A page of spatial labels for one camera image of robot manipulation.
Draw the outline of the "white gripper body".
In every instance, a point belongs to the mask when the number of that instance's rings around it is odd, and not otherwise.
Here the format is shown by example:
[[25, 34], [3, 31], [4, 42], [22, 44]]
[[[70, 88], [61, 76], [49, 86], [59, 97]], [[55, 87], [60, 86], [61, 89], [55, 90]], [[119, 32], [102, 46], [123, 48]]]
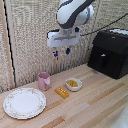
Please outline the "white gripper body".
[[77, 44], [80, 39], [80, 28], [56, 29], [47, 33], [47, 46], [60, 47]]

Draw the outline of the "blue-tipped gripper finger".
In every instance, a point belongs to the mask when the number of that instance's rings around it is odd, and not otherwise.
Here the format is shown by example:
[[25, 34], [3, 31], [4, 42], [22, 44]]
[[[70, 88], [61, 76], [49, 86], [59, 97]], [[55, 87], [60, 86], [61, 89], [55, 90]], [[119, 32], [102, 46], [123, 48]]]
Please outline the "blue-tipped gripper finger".
[[55, 49], [55, 51], [53, 52], [54, 57], [58, 60], [58, 50]]
[[70, 52], [71, 52], [71, 49], [70, 49], [70, 48], [67, 48], [67, 49], [66, 49], [66, 55], [69, 55]]

